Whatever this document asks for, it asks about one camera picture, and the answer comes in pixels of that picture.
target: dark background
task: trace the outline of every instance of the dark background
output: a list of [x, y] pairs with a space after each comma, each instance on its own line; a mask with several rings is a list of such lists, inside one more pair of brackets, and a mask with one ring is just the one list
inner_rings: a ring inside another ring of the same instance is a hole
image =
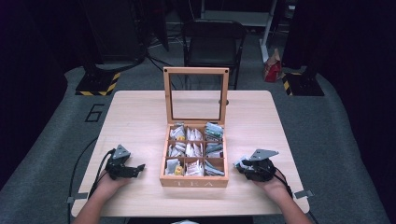
[[[320, 65], [345, 105], [361, 158], [396, 222], [396, 6], [390, 0], [343, 2], [298, 2], [283, 65]], [[78, 1], [3, 1], [0, 17], [3, 186], [62, 101], [64, 73], [81, 66], [82, 56], [95, 63], [103, 58]], [[73, 37], [84, 43], [83, 51], [76, 51]]]

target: open lid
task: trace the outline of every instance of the open lid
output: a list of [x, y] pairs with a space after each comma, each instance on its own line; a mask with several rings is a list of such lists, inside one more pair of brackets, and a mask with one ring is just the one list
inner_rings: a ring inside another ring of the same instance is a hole
[[229, 68], [164, 67], [168, 123], [223, 125], [228, 79]]

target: wooden lid frame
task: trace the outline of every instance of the wooden lid frame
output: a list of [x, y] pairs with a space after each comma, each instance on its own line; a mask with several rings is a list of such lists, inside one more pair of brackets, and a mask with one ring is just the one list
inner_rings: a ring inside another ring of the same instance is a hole
[[[166, 114], [169, 124], [184, 122], [189, 124], [203, 124], [207, 122], [216, 122], [224, 125], [225, 112], [227, 105], [227, 91], [229, 81], [229, 68], [220, 67], [164, 67], [163, 81], [165, 89]], [[218, 119], [198, 119], [198, 118], [175, 118], [172, 101], [172, 75], [200, 75], [200, 76], [221, 76], [221, 90], [219, 98], [219, 118]]]

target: black office chair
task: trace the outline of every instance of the black office chair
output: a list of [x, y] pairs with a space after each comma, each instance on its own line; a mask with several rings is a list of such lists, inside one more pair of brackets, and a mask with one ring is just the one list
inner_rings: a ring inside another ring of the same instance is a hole
[[245, 27], [236, 21], [188, 21], [182, 28], [184, 66], [228, 67], [230, 85], [236, 90], [246, 35]]

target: gray carpet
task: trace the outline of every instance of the gray carpet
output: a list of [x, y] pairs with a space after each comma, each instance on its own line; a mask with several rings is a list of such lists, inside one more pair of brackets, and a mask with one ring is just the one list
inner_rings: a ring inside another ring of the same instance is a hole
[[[263, 81], [259, 35], [250, 34], [244, 46], [238, 90], [267, 90], [273, 94], [303, 185], [319, 223], [389, 223], [373, 183], [361, 162], [346, 111], [332, 85], [318, 75], [324, 97], [291, 97], [282, 82]], [[286, 36], [275, 35], [270, 48], [283, 51]], [[149, 49], [152, 57], [181, 66], [182, 47], [170, 40], [170, 50]], [[108, 64], [117, 67], [120, 64]], [[45, 130], [0, 192], [0, 223], [66, 223], [64, 203], [78, 155], [98, 136], [112, 97], [76, 96], [84, 71], [67, 72], [68, 90]], [[115, 91], [163, 90], [163, 74], [151, 61], [122, 72]], [[98, 122], [85, 122], [93, 105], [103, 111]], [[93, 145], [78, 165], [73, 192], [84, 175]], [[124, 223], [105, 217], [102, 223]], [[255, 223], [285, 223], [281, 215], [254, 217]]]

